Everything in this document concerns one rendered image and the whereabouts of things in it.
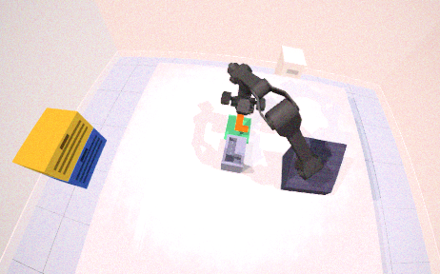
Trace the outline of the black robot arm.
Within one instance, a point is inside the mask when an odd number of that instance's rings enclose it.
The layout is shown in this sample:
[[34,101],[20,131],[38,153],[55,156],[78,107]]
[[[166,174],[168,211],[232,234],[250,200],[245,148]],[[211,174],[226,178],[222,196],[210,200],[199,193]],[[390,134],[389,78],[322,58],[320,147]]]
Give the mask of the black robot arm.
[[[238,85],[243,94],[251,93],[257,100],[258,112],[272,130],[275,130],[281,137],[286,137],[296,153],[294,168],[297,168],[298,175],[307,180],[320,169],[324,168],[323,161],[315,155],[308,147],[307,142],[300,130],[302,116],[300,107],[294,102],[289,94],[280,89],[272,87],[269,81],[252,73],[248,64],[230,62],[227,73],[230,75],[230,82]],[[273,92],[285,97],[280,103],[271,108],[265,115],[261,112],[260,99]],[[251,98],[245,99],[240,96],[237,102],[237,114],[251,115],[254,107]]]

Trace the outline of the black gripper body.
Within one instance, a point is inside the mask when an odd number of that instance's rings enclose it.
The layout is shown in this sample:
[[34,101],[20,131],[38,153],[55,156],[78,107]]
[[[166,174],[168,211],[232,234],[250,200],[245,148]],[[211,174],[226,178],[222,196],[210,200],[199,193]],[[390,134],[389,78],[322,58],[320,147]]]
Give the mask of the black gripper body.
[[[237,105],[238,102],[238,98],[240,96],[244,96],[245,99],[251,98],[251,104],[252,106],[255,107],[255,110],[258,111],[258,107],[257,107],[257,100],[255,101],[255,98],[251,97],[251,93],[249,94],[243,94],[239,89],[238,89],[238,96],[232,97],[232,92],[229,91],[223,91],[222,93],[222,97],[221,97],[221,104],[222,105],[229,105],[230,101],[232,105]],[[265,97],[263,97],[262,99],[260,99],[260,104],[261,104],[261,112],[265,111],[266,108],[266,99]]]

